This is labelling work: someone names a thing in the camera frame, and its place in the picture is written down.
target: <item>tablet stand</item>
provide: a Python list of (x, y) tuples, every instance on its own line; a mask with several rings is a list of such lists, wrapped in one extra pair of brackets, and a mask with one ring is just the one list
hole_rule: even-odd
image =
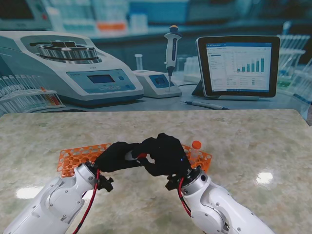
[(197, 84), (196, 88), (192, 92), (193, 96), (207, 99), (217, 99), (217, 100), (240, 100), (240, 101), (258, 101), (259, 97), (255, 96), (211, 96), (206, 97), (204, 95), (203, 84), (202, 81)]

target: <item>cable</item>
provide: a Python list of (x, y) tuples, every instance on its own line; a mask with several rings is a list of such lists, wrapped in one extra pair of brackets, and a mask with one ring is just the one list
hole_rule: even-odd
[(181, 84), (181, 85), (178, 85), (178, 87), (186, 86), (186, 85), (198, 85), (198, 84)]
[(82, 227), (83, 225), (83, 222), (84, 220), (86, 219), (90, 209), (91, 209), (91, 206), (92, 206), (92, 203), (94, 201), (94, 197), (96, 196), (96, 193), (97, 193), (97, 188), (98, 188), (98, 179), (99, 179), (99, 169), (97, 170), (97, 179), (96, 179), (96, 183), (94, 185), (94, 189), (93, 189), (93, 194), (92, 194), (92, 197), (90, 199), (90, 203), (88, 205), (88, 208), (86, 209), (86, 212), (84, 213), (80, 223), (78, 224), (77, 228), (75, 229), (75, 231), (73, 232), (73, 234), (77, 234), (79, 229)]
[(178, 189), (178, 195), (179, 195), (179, 198), (182, 202), (182, 205), (186, 211), (186, 213), (191, 216), (191, 209), (188, 207), (188, 205), (185, 203), (185, 200), (182, 196), (182, 192), (181, 192), (181, 189), (182, 189), (182, 184), (183, 184), (183, 181), (184, 181), (184, 178), (181, 179), (180, 183), (179, 183), (179, 189)]

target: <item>pen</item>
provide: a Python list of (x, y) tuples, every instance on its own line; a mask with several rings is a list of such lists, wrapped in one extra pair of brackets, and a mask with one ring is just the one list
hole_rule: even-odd
[(218, 105), (214, 105), (214, 104), (210, 104), (210, 103), (204, 103), (204, 102), (200, 102), (200, 101), (186, 101), (185, 103), (188, 105), (192, 105), (192, 106), (201, 106), (201, 107), (210, 108), (213, 110), (229, 110), (229, 108), (226, 108), (223, 106), (218, 106)]

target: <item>table surface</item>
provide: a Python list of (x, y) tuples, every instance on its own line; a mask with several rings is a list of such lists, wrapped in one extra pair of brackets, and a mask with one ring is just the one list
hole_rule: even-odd
[[(311, 132), (294, 110), (7, 114), (0, 118), (0, 232), (56, 172), (60, 150), (165, 132), (213, 155), (208, 175), (276, 234), (312, 226)], [(81, 234), (198, 234), (166, 177), (144, 168), (107, 174)], [(85, 209), (67, 233), (72, 233)]]

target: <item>tablet screen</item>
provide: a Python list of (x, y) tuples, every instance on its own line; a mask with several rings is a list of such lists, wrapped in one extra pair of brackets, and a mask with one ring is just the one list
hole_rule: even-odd
[(213, 92), (269, 92), (272, 43), (207, 43)]

